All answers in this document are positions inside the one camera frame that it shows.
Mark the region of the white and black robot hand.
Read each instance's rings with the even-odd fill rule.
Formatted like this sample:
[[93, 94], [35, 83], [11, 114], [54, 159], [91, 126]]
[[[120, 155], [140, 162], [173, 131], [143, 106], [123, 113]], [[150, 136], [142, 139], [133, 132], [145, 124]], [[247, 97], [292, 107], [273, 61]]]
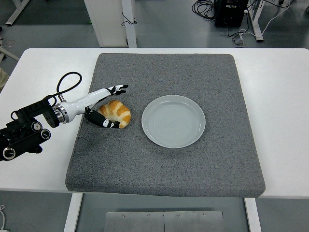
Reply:
[[85, 118], [104, 128], [120, 128], [120, 121], [112, 122], [112, 120], [103, 116], [99, 112], [92, 110], [92, 107], [103, 99], [111, 95], [119, 95], [125, 93], [125, 89], [128, 85], [116, 85], [108, 88], [102, 88], [86, 96], [74, 101], [74, 102], [61, 102], [56, 105], [56, 109], [59, 111], [59, 121], [63, 124], [73, 121], [75, 116], [84, 114]]

